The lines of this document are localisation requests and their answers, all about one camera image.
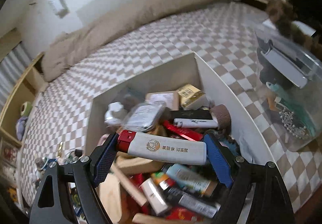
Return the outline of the white lighter red cap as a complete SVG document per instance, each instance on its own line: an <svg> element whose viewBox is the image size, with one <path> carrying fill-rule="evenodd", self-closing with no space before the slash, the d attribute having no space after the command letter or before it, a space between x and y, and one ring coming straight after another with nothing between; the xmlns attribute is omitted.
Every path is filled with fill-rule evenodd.
<svg viewBox="0 0 322 224"><path fill-rule="evenodd" d="M131 156L183 165L206 163L206 143L123 130L117 148Z"/></svg>

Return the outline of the white round jar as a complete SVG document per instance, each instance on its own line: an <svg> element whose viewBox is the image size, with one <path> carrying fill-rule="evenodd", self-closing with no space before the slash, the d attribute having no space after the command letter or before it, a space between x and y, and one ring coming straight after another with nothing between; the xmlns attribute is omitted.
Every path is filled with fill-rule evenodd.
<svg viewBox="0 0 322 224"><path fill-rule="evenodd" d="M119 127L127 115L127 111L120 102L113 102L108 105L105 112L105 125L108 127Z"/></svg>

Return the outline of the brown tape roll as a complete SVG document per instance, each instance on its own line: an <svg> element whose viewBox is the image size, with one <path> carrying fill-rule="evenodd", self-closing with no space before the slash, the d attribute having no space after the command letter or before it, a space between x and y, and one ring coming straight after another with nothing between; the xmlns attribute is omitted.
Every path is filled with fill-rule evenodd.
<svg viewBox="0 0 322 224"><path fill-rule="evenodd" d="M210 113L218 124L217 128L222 130L231 125L231 116L225 105L220 104L210 109Z"/></svg>

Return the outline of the black lighter barcode label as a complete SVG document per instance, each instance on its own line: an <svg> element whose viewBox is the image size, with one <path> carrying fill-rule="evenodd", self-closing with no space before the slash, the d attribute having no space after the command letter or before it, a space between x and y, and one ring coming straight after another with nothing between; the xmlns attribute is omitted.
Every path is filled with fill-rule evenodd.
<svg viewBox="0 0 322 224"><path fill-rule="evenodd" d="M166 200L170 203L182 206L209 219L213 219L221 207L218 203L206 204L178 188L168 188L164 191L164 194Z"/></svg>

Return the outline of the white black lighter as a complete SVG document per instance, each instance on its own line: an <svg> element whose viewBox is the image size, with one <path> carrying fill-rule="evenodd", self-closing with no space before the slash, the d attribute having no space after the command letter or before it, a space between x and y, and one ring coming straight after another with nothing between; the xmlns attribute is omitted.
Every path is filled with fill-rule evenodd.
<svg viewBox="0 0 322 224"><path fill-rule="evenodd" d="M179 128L217 128L218 122L216 120L207 119L182 119L176 118L173 124Z"/></svg>

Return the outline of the clear plastic clamshell pack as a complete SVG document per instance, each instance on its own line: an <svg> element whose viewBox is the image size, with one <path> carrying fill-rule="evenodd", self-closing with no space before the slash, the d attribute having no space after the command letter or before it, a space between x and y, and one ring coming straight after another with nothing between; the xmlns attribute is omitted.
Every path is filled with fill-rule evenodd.
<svg viewBox="0 0 322 224"><path fill-rule="evenodd" d="M148 132L156 126L165 109L164 101L139 103L126 115L122 121L122 128L136 132Z"/></svg>

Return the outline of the gold white small box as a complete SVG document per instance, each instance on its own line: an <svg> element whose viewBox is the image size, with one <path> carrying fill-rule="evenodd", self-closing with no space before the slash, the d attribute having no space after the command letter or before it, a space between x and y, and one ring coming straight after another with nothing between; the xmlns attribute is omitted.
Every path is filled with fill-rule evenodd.
<svg viewBox="0 0 322 224"><path fill-rule="evenodd" d="M209 105L206 94L191 84L186 84L176 90L183 110L197 110Z"/></svg>

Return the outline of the silver tiara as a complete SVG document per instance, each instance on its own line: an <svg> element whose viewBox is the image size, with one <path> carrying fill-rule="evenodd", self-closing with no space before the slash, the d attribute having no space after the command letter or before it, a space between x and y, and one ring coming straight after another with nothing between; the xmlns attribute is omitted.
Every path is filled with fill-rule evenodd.
<svg viewBox="0 0 322 224"><path fill-rule="evenodd" d="M306 125L289 109L279 111L279 117L284 128L294 137L308 139L311 136Z"/></svg>

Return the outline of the purple plush toy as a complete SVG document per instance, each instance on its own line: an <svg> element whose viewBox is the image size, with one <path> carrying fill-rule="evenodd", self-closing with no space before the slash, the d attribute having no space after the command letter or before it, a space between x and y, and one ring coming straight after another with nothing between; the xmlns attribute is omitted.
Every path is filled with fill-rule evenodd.
<svg viewBox="0 0 322 224"><path fill-rule="evenodd" d="M16 137L19 141L22 141L22 138L24 136L27 120L27 116L22 116L16 123Z"/></svg>

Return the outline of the green avocado plush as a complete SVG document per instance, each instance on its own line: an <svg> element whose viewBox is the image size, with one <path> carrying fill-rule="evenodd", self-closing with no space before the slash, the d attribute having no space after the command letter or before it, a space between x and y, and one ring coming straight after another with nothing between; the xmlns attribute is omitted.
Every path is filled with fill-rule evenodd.
<svg viewBox="0 0 322 224"><path fill-rule="evenodd" d="M20 108L20 115L28 117L32 110L32 107L33 106L31 102L29 101L24 102Z"/></svg>

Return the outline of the clear plastic storage bin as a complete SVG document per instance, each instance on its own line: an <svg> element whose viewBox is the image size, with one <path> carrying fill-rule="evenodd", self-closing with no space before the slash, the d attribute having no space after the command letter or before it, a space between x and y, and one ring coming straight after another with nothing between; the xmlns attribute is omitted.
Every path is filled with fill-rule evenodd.
<svg viewBox="0 0 322 224"><path fill-rule="evenodd" d="M321 136L321 62L283 37L266 19L254 28L257 39L255 91L270 120L282 132L284 146L298 151ZM282 125L279 111L287 108L306 125L308 139L298 139Z"/></svg>

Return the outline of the checkered bed sheet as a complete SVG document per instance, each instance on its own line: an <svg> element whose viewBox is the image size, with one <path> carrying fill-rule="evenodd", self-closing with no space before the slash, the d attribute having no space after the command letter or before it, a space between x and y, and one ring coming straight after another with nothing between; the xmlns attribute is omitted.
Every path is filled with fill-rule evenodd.
<svg viewBox="0 0 322 224"><path fill-rule="evenodd" d="M92 99L116 84L195 52L228 85L264 136L284 178L294 210L321 185L321 140L301 152L282 145L282 131L269 121L255 92L256 39L246 24L258 10L231 2L161 19L110 42L49 84L22 150L21 193L28 205L36 189L30 175L36 157L55 156L60 143L85 146Z"/></svg>

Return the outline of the grey curtain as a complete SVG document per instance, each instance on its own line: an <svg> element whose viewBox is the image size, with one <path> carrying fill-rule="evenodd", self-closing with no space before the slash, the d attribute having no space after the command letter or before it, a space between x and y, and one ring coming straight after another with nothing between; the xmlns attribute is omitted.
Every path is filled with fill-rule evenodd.
<svg viewBox="0 0 322 224"><path fill-rule="evenodd" d="M0 104L3 109L11 91L19 80L24 70L32 62L24 45L20 42L1 61L0 65Z"/></svg>

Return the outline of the beige duvet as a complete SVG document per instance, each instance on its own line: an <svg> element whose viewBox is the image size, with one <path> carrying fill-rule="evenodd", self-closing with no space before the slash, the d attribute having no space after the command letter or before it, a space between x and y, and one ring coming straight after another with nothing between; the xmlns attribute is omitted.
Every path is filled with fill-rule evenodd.
<svg viewBox="0 0 322 224"><path fill-rule="evenodd" d="M97 49L147 23L215 1L132 0L79 30L57 36L41 62L44 79L53 81Z"/></svg>

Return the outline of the hanging white paper bag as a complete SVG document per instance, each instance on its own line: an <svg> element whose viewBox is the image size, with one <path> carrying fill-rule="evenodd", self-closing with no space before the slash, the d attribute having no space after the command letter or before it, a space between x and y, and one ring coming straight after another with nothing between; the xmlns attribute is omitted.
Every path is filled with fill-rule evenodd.
<svg viewBox="0 0 322 224"><path fill-rule="evenodd" d="M68 14L69 10L65 0L47 0L47 2L53 13L59 18L63 18Z"/></svg>

